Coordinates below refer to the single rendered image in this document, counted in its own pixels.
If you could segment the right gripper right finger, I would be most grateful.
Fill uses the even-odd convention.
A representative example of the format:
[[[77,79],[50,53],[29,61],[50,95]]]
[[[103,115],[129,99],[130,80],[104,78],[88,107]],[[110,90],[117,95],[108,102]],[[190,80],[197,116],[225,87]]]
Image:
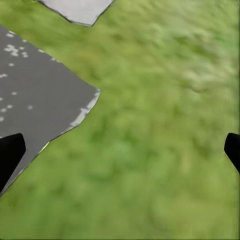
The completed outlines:
[[[229,133],[227,135],[224,151],[240,173],[240,135]]]

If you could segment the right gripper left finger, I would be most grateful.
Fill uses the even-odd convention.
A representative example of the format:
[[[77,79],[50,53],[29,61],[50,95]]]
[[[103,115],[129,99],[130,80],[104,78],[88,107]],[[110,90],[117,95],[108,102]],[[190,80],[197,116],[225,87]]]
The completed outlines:
[[[0,193],[26,153],[21,133],[0,138]]]

